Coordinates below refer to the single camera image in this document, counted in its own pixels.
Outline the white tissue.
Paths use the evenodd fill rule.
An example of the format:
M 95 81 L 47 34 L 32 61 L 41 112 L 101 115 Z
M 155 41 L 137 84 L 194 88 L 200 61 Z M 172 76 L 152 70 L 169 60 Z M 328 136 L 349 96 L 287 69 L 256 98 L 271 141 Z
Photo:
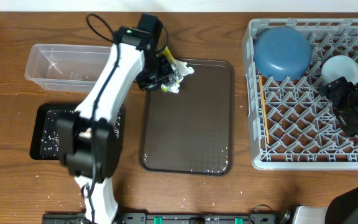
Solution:
M 179 74 L 183 77 L 193 74 L 195 72 L 192 67 L 188 66 L 187 62 L 175 60 L 175 64 L 176 64 L 176 68 L 177 68 L 177 74 Z

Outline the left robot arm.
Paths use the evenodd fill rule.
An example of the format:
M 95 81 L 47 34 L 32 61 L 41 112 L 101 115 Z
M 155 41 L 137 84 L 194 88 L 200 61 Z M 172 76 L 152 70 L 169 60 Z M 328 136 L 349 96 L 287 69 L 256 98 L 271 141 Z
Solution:
M 57 119 L 59 160 L 75 178 L 85 198 L 85 220 L 112 223 L 118 211 L 112 176 L 121 143 L 116 120 L 129 88 L 156 90 L 173 78 L 173 69 L 158 49 L 162 21 L 142 14 L 137 27 L 112 30 L 110 55 L 94 87 L 74 112 Z

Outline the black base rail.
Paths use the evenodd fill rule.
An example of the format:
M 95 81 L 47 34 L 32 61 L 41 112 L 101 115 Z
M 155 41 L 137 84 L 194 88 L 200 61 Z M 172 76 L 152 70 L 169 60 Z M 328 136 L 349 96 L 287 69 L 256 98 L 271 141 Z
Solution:
M 41 224 L 91 223 L 84 213 L 44 214 Z M 112 224 L 274 224 L 278 218 L 274 214 L 248 215 L 167 215 L 145 213 L 122 213 Z

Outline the wooden chopstick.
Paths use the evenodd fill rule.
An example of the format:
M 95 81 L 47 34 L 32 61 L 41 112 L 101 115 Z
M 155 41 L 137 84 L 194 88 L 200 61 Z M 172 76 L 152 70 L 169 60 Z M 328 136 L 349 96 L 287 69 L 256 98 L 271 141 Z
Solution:
M 262 75 L 259 75 L 259 85 L 260 85 L 260 95 L 261 95 L 261 102 L 262 102 L 263 117 L 264 117 L 264 127 L 265 127 L 265 137 L 266 137 L 265 142 L 269 145 L 270 144 L 269 127 L 267 124 L 267 114 L 266 114 L 266 107 L 265 107 L 265 95 L 264 95 L 264 86 L 263 86 Z

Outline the black plastic tray bin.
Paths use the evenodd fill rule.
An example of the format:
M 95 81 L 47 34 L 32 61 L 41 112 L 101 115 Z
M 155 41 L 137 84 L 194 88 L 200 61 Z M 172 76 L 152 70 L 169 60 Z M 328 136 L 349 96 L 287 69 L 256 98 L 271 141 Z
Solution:
M 65 113 L 76 114 L 79 103 L 45 103 L 38 107 L 35 119 L 30 157 L 34 160 L 59 160 L 60 139 L 57 131 L 57 121 Z M 122 149 L 124 132 L 125 107 L 122 106 L 117 114 L 114 133 L 118 141 L 118 152 Z

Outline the clear plastic bin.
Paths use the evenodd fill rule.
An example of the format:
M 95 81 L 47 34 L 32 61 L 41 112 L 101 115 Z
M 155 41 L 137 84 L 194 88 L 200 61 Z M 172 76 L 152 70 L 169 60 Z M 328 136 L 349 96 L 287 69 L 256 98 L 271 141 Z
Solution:
M 92 90 L 111 48 L 93 45 L 35 44 L 29 54 L 25 78 L 44 90 Z

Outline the large blue plate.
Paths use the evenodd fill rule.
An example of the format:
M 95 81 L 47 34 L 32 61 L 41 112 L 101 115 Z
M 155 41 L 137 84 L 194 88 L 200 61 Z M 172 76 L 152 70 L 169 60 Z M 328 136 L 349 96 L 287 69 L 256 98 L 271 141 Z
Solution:
M 290 27 L 264 31 L 254 44 L 255 67 L 263 76 L 297 80 L 311 63 L 312 50 L 306 37 Z

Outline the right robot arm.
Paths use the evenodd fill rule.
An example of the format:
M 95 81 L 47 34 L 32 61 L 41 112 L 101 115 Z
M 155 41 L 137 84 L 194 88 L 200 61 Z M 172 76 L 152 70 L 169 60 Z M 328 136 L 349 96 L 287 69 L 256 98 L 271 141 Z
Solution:
M 352 82 L 341 75 L 319 91 L 331 103 L 345 137 L 358 137 L 358 80 Z M 358 161 L 358 146 L 351 151 Z M 358 186 L 334 197 L 326 207 L 294 204 L 277 223 L 358 223 Z

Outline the foil snack wrapper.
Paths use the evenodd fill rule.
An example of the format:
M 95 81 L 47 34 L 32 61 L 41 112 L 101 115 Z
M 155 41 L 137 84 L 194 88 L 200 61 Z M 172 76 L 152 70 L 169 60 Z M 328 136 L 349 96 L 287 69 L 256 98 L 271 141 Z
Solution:
M 159 56 L 166 56 L 170 68 L 173 69 L 173 75 L 168 76 L 166 84 L 161 84 L 161 89 L 164 92 L 179 93 L 180 82 L 185 76 L 186 62 L 174 59 L 168 47 L 165 47 Z

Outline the small light blue bowl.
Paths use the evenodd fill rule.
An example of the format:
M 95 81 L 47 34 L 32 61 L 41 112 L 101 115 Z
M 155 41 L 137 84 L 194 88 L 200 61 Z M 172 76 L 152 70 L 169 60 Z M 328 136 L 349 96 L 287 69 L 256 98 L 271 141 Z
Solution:
M 358 83 L 358 63 L 344 55 L 331 57 L 323 64 L 321 76 L 323 85 L 327 85 L 341 77 L 355 85 Z

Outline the grey dishwasher rack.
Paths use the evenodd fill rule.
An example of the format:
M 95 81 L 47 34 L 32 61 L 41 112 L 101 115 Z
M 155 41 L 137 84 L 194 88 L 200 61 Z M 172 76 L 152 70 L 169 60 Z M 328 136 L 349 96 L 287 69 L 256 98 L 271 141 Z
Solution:
M 267 29 L 287 26 L 307 38 L 311 63 L 297 80 L 262 77 L 270 144 L 265 137 L 254 44 Z M 358 170 L 358 135 L 347 137 L 332 104 L 320 95 L 321 67 L 345 55 L 358 63 L 358 19 L 253 19 L 242 38 L 251 163 L 258 170 Z

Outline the dark brown serving tray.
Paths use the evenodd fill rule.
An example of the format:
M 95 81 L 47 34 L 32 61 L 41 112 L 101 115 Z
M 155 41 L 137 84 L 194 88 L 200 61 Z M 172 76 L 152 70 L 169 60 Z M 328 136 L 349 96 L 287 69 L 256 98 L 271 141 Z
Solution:
M 146 94 L 139 160 L 154 172 L 223 176 L 233 167 L 234 68 L 188 59 L 178 93 Z

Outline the pile of white rice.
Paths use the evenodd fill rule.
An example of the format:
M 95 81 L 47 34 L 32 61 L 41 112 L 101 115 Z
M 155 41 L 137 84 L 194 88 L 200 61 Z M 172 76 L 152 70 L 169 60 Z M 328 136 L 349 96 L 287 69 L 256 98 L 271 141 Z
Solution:
M 34 132 L 30 145 L 30 157 L 34 160 L 59 160 L 62 149 L 57 131 L 57 121 L 74 114 L 73 110 L 58 108 L 39 108 L 35 119 Z M 91 125 L 87 119 L 78 118 L 75 124 L 74 146 L 90 152 Z

